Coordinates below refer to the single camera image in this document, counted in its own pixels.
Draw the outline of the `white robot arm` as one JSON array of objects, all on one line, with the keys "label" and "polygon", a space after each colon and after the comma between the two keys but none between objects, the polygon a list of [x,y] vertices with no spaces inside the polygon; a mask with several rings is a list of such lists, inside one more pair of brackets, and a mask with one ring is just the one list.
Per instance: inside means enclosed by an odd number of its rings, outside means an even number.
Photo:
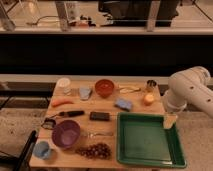
[{"label": "white robot arm", "polygon": [[213,90],[207,87],[210,72],[201,66],[192,67],[172,74],[168,79],[168,89],[162,96],[166,110],[163,127],[170,129],[179,112],[190,103],[213,118]]}]

